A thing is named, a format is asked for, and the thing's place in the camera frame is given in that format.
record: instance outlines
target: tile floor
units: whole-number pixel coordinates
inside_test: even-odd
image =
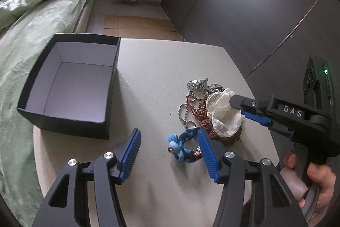
[[[122,38],[182,41],[160,5],[154,4],[95,0],[86,32]]]

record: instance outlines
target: silver screw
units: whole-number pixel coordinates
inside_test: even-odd
[[[263,159],[262,160],[262,163],[265,165],[265,166],[269,166],[272,162],[269,160],[269,159]]]
[[[225,153],[225,156],[228,158],[234,158],[235,157],[235,153],[232,151],[228,151]]]
[[[113,157],[113,153],[112,152],[106,152],[105,154],[104,154],[104,158],[105,159],[111,159]]]
[[[76,164],[77,164],[77,160],[76,159],[71,159],[71,160],[68,161],[68,165],[69,166],[74,166]]]

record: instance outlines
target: blue gripper pad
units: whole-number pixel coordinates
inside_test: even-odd
[[[209,177],[212,178],[215,183],[217,183],[220,179],[220,174],[218,172],[218,161],[219,157],[217,153],[215,153],[210,145],[212,143],[220,143],[218,141],[212,141],[209,135],[202,128],[198,131],[198,144],[200,146],[203,160],[205,162],[205,166],[208,170]]]
[[[120,163],[120,173],[118,178],[122,182],[130,177],[130,173],[135,163],[141,142],[142,134],[138,129],[135,129],[134,134],[132,134],[129,140],[126,142],[126,151],[123,154]]]

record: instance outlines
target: human hand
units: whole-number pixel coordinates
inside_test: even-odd
[[[294,168],[297,160],[297,156],[294,153],[289,152],[284,157],[283,162],[286,167]],[[308,226],[313,227],[321,221],[327,212],[329,203],[333,197],[336,176],[329,166],[316,165],[313,163],[310,163],[308,166],[307,175],[313,182],[320,186],[320,196],[317,200],[315,211],[308,222]],[[301,199],[298,203],[300,208],[302,208],[305,204],[305,200]]]

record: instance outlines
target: white fabric flower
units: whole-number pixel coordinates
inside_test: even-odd
[[[207,116],[214,131],[222,138],[234,135],[245,121],[241,111],[230,106],[229,100],[235,93],[229,88],[221,93],[212,93],[206,101]]]

